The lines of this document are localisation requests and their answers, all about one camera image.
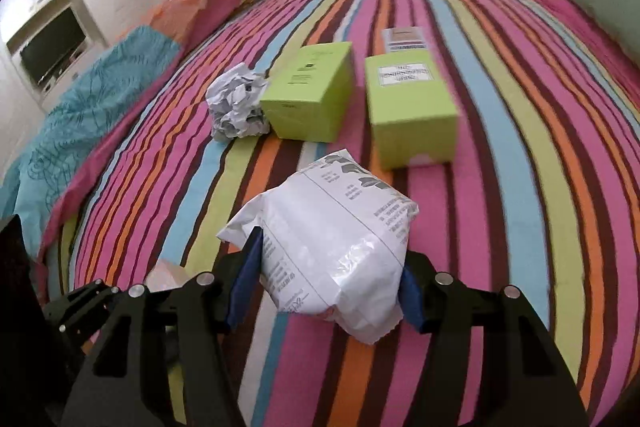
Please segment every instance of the green box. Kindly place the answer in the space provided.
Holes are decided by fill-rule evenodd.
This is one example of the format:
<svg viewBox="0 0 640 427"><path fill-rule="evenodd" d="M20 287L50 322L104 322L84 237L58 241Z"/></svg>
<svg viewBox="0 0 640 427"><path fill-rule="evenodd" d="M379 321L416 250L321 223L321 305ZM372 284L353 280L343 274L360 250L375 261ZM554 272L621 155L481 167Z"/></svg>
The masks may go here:
<svg viewBox="0 0 640 427"><path fill-rule="evenodd" d="M411 50L369 57L367 100L383 169L451 161L458 108L430 52Z"/></svg>
<svg viewBox="0 0 640 427"><path fill-rule="evenodd" d="M279 138L334 142L353 89L350 42L300 48L260 105Z"/></svg>

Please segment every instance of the silver bolt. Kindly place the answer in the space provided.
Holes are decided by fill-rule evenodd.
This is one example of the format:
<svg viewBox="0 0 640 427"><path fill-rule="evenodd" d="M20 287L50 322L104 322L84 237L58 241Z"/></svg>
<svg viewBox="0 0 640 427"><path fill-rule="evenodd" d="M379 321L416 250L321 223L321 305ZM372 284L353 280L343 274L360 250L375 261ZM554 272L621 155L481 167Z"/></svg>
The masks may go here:
<svg viewBox="0 0 640 427"><path fill-rule="evenodd" d="M504 294L507 295L507 297L510 299L517 299L518 297L520 297L520 290L518 290L516 286L509 285L505 286Z"/></svg>
<svg viewBox="0 0 640 427"><path fill-rule="evenodd" d="M200 286L209 286L214 281L214 279L215 277L213 277L213 274L211 272L202 272L196 277L196 283L198 283Z"/></svg>
<svg viewBox="0 0 640 427"><path fill-rule="evenodd" d="M131 288L129 288L129 296L131 297L140 297L145 292L145 287L142 284L134 284Z"/></svg>
<svg viewBox="0 0 640 427"><path fill-rule="evenodd" d="M449 286L453 283L453 276L448 272L436 273L436 283L441 286Z"/></svg>

